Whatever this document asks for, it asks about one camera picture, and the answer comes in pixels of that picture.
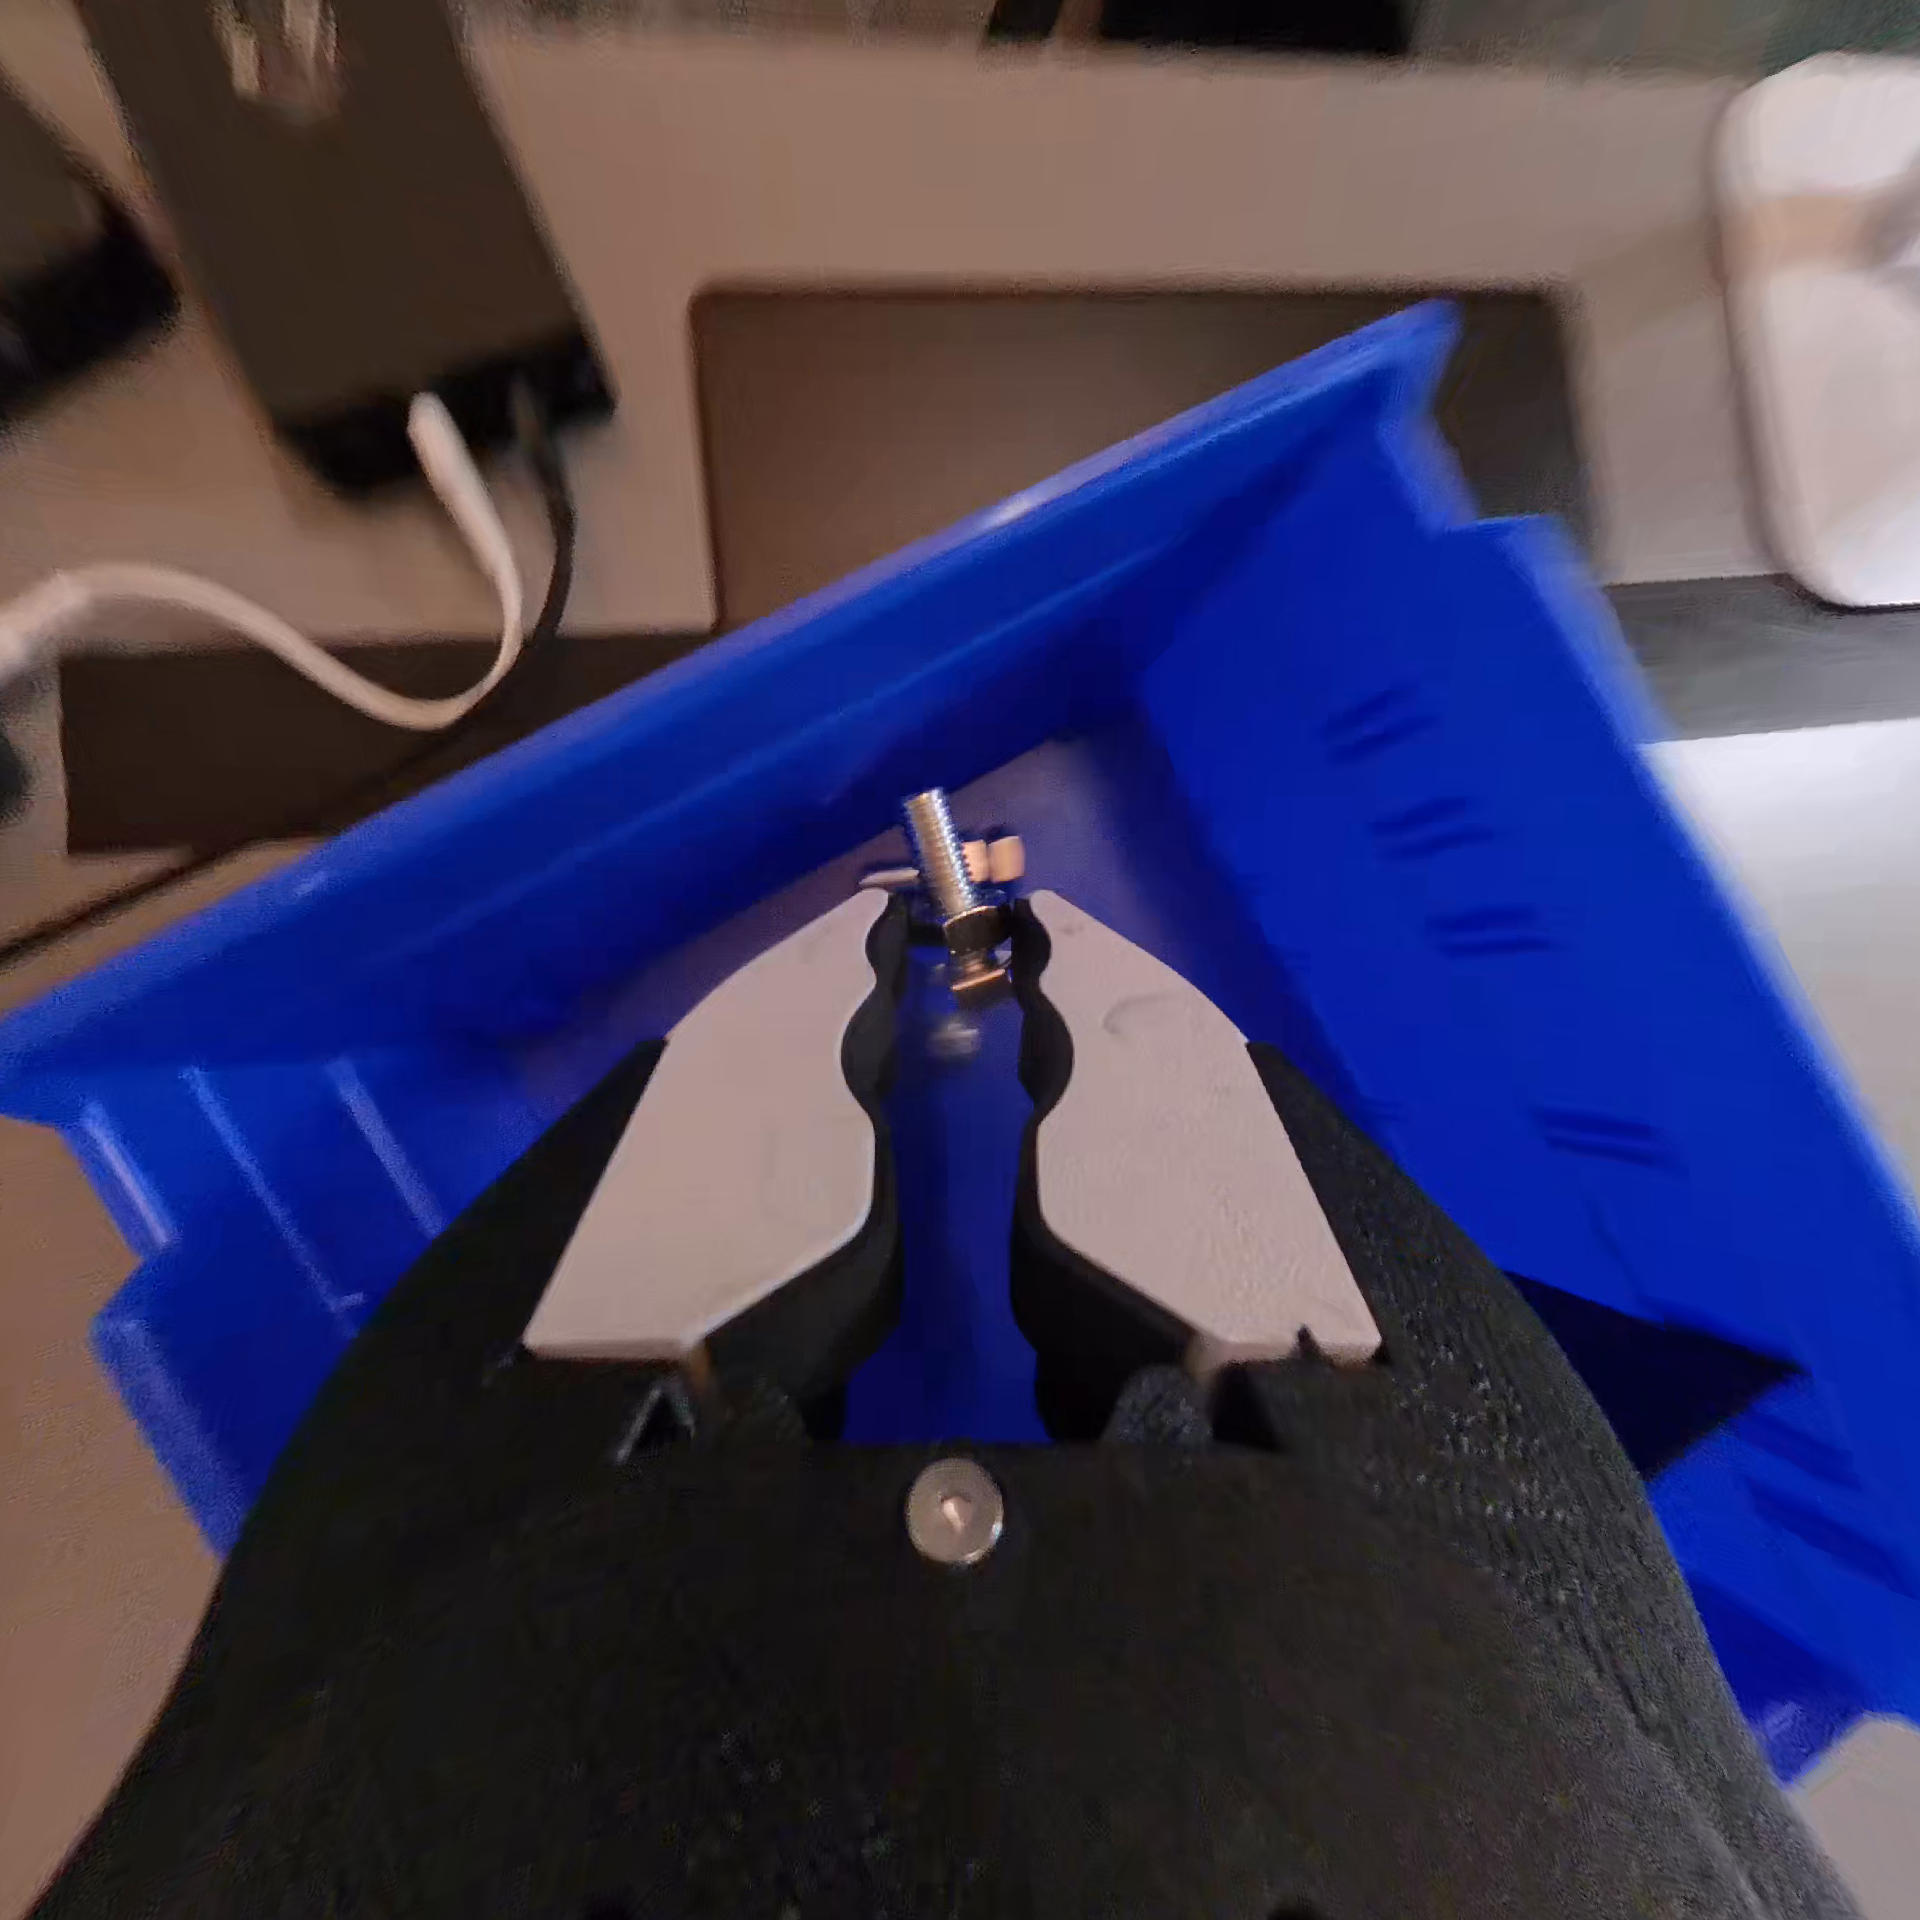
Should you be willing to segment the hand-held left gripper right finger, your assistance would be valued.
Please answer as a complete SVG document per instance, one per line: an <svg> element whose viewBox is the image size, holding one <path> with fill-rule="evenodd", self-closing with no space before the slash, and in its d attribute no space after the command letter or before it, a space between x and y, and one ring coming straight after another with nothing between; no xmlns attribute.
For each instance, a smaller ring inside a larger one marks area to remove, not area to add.
<svg viewBox="0 0 1920 1920"><path fill-rule="evenodd" d="M1249 1033L1059 892L1019 906L1017 1314L1071 1369L1364 1366L1377 1319Z"/></svg>

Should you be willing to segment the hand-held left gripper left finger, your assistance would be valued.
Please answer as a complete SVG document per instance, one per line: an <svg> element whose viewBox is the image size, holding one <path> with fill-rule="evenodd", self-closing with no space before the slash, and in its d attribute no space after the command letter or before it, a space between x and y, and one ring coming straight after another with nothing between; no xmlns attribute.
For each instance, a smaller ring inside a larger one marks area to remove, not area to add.
<svg viewBox="0 0 1920 1920"><path fill-rule="evenodd" d="M858 892L663 1038L524 1327L548 1361L858 1369L902 1302L908 901Z"/></svg>

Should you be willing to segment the silver hex bolt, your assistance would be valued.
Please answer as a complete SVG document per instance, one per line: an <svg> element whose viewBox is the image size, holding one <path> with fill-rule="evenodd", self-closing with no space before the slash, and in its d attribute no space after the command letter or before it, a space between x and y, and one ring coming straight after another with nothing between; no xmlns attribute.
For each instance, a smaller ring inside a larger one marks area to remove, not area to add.
<svg viewBox="0 0 1920 1920"><path fill-rule="evenodd" d="M988 901L988 892L964 878L961 830L942 788L909 790L902 802L902 824L914 847L918 886L936 927L949 915ZM1012 989L1012 966L1003 945L993 954L999 966L958 966L949 954L949 993L964 1014L979 1014Z"/></svg>

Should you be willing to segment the blue plastic bin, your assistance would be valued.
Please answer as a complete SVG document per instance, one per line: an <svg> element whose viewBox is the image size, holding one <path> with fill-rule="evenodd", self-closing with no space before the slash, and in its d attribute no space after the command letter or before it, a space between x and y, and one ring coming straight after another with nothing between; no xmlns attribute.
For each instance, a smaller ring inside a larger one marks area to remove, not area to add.
<svg viewBox="0 0 1920 1920"><path fill-rule="evenodd" d="M210 1551L406 1266L958 780L1499 1268L1778 1361L1656 1516L1775 1766L1915 1722L1915 1202L1573 546L1476 517L1458 330L1259 372L12 1010L4 1117L142 1257L92 1341Z"/></svg>

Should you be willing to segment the white stand base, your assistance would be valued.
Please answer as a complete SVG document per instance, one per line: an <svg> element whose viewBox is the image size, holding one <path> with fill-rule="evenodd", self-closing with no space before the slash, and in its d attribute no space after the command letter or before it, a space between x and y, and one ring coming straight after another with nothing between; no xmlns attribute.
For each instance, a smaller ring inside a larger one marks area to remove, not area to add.
<svg viewBox="0 0 1920 1920"><path fill-rule="evenodd" d="M1920 59L1814 56L1752 81L1711 191L1764 541L1836 610L1915 610Z"/></svg>

